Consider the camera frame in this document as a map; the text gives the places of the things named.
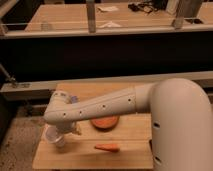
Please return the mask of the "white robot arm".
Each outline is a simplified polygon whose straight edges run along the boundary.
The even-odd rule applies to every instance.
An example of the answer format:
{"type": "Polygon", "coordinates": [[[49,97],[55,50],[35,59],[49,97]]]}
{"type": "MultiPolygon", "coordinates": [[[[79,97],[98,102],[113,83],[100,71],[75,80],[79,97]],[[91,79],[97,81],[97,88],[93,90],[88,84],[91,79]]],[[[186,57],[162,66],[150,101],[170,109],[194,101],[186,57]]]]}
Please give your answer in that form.
{"type": "Polygon", "coordinates": [[[133,113],[151,114],[154,171],[213,171],[213,108],[202,87],[188,79],[131,86],[77,103],[56,91],[44,119],[69,133],[77,121],[133,113]]]}

